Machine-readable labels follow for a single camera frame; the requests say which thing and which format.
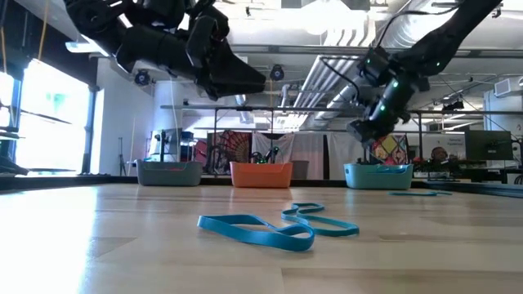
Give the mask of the teal plastic basket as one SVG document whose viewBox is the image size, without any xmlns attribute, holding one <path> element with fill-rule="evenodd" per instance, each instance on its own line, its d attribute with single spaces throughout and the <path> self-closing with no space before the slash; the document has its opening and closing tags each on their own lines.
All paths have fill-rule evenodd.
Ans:
<svg viewBox="0 0 523 294">
<path fill-rule="evenodd" d="M 413 179 L 413 165 L 344 165 L 346 185 L 351 189 L 407 190 Z"/>
</svg>

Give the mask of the colourful geometric cloth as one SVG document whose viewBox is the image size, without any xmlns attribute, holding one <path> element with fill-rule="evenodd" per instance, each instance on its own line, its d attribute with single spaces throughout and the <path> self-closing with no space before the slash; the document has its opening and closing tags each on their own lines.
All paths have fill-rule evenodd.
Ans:
<svg viewBox="0 0 523 294">
<path fill-rule="evenodd" d="M 388 135 L 372 144 L 371 155 L 384 165 L 405 165 L 409 163 L 408 147 L 406 135 Z"/>
</svg>

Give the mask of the orange plastic basket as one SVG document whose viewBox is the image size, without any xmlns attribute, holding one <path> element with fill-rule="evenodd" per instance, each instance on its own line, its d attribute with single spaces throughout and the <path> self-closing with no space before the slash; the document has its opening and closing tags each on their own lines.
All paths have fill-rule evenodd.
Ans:
<svg viewBox="0 0 523 294">
<path fill-rule="evenodd" d="M 292 163 L 230 163 L 236 188 L 287 189 L 291 184 Z"/>
</svg>

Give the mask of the silver ventilation duct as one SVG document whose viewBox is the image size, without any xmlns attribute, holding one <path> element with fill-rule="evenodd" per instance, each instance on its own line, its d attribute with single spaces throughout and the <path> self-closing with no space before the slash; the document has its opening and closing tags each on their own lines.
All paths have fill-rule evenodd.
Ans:
<svg viewBox="0 0 523 294">
<path fill-rule="evenodd" d="M 451 13 L 443 8 L 434 8 L 435 0 L 317 0 L 304 7 L 307 13 L 320 15 L 309 30 L 313 34 L 326 33 L 322 46 L 374 47 L 382 36 L 387 22 L 398 12 L 423 11 L 438 21 L 448 20 Z M 289 107 L 314 108 L 342 80 L 341 74 L 352 69 L 355 56 L 335 59 L 329 55 L 318 55 L 302 83 L 297 97 Z M 284 130 L 302 127 L 306 114 L 286 114 L 276 123 Z"/>
</svg>

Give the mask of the light blue rubber band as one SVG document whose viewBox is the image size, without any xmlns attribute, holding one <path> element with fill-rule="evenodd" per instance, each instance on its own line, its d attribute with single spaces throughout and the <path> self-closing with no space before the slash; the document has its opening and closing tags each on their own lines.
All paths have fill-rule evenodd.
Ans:
<svg viewBox="0 0 523 294">
<path fill-rule="evenodd" d="M 308 225 L 276 227 L 254 215 L 200 216 L 197 226 L 241 243 L 290 252 L 307 251 L 315 241 L 315 231 Z"/>
</svg>

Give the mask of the black computer monitor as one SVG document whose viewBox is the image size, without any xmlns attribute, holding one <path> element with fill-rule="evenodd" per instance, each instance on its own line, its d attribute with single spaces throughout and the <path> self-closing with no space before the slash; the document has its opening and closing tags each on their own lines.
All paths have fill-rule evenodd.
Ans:
<svg viewBox="0 0 523 294">
<path fill-rule="evenodd" d="M 509 131 L 466 131 L 465 148 L 467 160 L 513 160 Z"/>
</svg>

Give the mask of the black metal rack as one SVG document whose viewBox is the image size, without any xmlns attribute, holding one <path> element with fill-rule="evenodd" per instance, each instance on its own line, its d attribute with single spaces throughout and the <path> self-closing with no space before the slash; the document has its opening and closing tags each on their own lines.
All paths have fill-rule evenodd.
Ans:
<svg viewBox="0 0 523 294">
<path fill-rule="evenodd" d="M 274 130 L 274 115 L 275 114 L 306 114 L 306 121 L 310 116 L 314 116 L 312 123 L 309 127 L 300 128 L 300 127 L 289 127 L 288 129 L 296 129 L 299 131 L 333 131 L 333 132 L 343 132 L 343 130 L 334 130 L 328 129 L 326 126 L 313 126 L 315 122 L 329 124 L 330 121 L 335 119 L 341 114 L 350 114 L 352 118 L 356 116 L 361 116 L 363 114 L 362 109 L 357 108 L 296 108 L 296 107 L 269 107 L 269 106 L 223 106 L 223 105 L 161 105 L 160 109 L 170 109 L 176 112 L 177 110 L 212 110 L 214 112 L 214 132 L 217 131 L 217 114 L 224 111 L 236 111 L 240 113 L 252 113 L 252 112 L 267 112 L 270 113 L 270 129 Z M 453 116 L 482 116 L 484 119 L 491 119 L 492 116 L 516 116 L 523 118 L 523 111 L 439 111 L 439 110 L 407 110 L 407 114 L 410 115 L 407 122 L 403 122 L 403 125 L 414 122 L 416 119 L 416 124 L 418 125 L 417 131 L 408 131 L 399 129 L 396 127 L 391 133 L 398 134 L 418 134 L 419 147 L 422 149 L 422 135 L 423 134 L 436 134 L 436 133 L 450 133 L 450 131 L 424 131 L 422 129 L 422 116 L 423 115 L 453 115 Z"/>
</svg>

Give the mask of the grey bin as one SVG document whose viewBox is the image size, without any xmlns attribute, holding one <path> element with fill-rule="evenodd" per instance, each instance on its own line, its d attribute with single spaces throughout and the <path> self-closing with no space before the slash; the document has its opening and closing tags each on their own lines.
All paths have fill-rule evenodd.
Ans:
<svg viewBox="0 0 523 294">
<path fill-rule="evenodd" d="M 293 164 L 292 179 L 293 180 L 306 180 L 308 177 L 309 162 L 306 160 L 296 160 L 296 161 L 292 161 L 292 164 Z"/>
</svg>

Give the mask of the grey plastic basket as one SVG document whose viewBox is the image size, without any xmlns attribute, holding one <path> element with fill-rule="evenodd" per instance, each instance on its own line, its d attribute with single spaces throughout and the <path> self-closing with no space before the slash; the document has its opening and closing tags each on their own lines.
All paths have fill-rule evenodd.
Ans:
<svg viewBox="0 0 523 294">
<path fill-rule="evenodd" d="M 184 171 L 168 168 L 187 165 Z M 200 184 L 203 164 L 200 162 L 136 161 L 137 178 L 143 186 L 197 186 Z"/>
</svg>

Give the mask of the teal rubber band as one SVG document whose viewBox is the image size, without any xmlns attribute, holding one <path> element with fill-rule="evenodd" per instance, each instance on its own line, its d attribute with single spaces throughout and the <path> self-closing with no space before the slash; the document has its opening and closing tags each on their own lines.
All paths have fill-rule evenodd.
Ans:
<svg viewBox="0 0 523 294">
<path fill-rule="evenodd" d="M 315 234 L 327 237 L 348 237 L 360 233 L 356 224 L 338 219 L 316 215 L 325 210 L 319 203 L 292 203 L 291 207 L 280 214 L 284 221 L 291 221 L 312 229 Z"/>
<path fill-rule="evenodd" d="M 441 195 L 453 195 L 451 192 L 445 192 L 445 191 L 429 191 L 429 192 L 401 191 L 401 192 L 387 192 L 387 194 L 392 195 L 392 196 L 420 196 L 420 197 L 435 197 L 435 196 L 441 196 Z"/>
</svg>

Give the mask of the dark red patterned cloth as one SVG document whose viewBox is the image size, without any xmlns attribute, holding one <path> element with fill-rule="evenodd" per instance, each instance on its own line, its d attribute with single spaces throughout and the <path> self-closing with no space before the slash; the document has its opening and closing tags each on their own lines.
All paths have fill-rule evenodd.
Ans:
<svg viewBox="0 0 523 294">
<path fill-rule="evenodd" d="M 231 162 L 247 163 L 250 157 L 252 134 L 226 130 L 217 133 L 217 144 Z"/>
</svg>

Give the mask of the white hanging cloth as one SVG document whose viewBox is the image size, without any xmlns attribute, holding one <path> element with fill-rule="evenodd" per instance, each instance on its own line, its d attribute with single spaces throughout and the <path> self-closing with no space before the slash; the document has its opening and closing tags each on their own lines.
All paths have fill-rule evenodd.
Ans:
<svg viewBox="0 0 523 294">
<path fill-rule="evenodd" d="M 331 132 L 327 135 L 329 152 L 329 179 L 345 180 L 344 165 L 356 163 L 364 157 L 362 144 L 346 132 Z"/>
<path fill-rule="evenodd" d="M 294 136 L 292 161 L 307 161 L 307 179 L 324 179 L 324 135 L 297 133 Z"/>
<path fill-rule="evenodd" d="M 275 163 L 287 163 L 291 160 L 294 138 L 293 133 L 270 134 L 256 131 L 252 136 L 251 150 L 253 153 L 266 155 L 270 147 L 277 147 L 279 151 L 275 155 Z"/>
</svg>

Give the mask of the grey metal crossbeam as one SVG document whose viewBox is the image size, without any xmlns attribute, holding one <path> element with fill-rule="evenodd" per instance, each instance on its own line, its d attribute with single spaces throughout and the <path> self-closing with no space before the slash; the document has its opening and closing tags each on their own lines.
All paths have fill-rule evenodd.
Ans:
<svg viewBox="0 0 523 294">
<path fill-rule="evenodd" d="M 67 42 L 65 47 L 72 53 L 106 53 L 96 44 L 89 42 Z M 241 54 L 276 54 L 276 55 L 329 55 L 329 56 L 364 56 L 367 47 L 327 47 L 327 46 L 290 46 L 237 44 L 230 46 L 232 51 Z M 483 59 L 523 59 L 523 50 L 462 48 L 454 55 L 456 58 Z"/>
</svg>

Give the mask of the background monitor on stand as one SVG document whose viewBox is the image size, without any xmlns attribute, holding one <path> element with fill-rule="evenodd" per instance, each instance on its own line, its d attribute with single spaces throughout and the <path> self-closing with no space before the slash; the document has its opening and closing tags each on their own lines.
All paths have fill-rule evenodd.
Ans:
<svg viewBox="0 0 523 294">
<path fill-rule="evenodd" d="M 164 162 L 178 162 L 178 135 L 175 128 L 152 131 L 148 150 L 150 161 L 160 162 L 163 154 Z"/>
</svg>

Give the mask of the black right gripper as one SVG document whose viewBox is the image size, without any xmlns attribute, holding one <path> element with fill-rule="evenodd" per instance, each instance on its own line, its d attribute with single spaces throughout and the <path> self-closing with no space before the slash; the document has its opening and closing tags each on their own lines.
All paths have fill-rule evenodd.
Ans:
<svg viewBox="0 0 523 294">
<path fill-rule="evenodd" d="M 409 72 L 393 74 L 386 82 L 382 94 L 373 103 L 365 120 L 356 119 L 346 125 L 346 130 L 362 145 L 371 145 L 393 131 L 403 119 L 409 120 L 407 104 L 413 95 L 424 87 L 425 78 Z"/>
</svg>

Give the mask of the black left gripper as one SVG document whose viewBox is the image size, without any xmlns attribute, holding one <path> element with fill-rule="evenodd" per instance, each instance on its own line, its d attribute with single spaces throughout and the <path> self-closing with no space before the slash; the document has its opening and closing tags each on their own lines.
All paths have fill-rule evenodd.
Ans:
<svg viewBox="0 0 523 294">
<path fill-rule="evenodd" d="M 188 38 L 147 26 L 133 26 L 123 35 L 116 52 L 117 64 L 130 72 L 138 60 L 150 63 L 170 74 L 193 80 L 214 101 L 265 90 L 266 77 L 241 60 L 226 39 L 216 43 L 208 59 L 208 68 L 205 63 L 202 69 L 195 68 L 186 53 Z"/>
</svg>

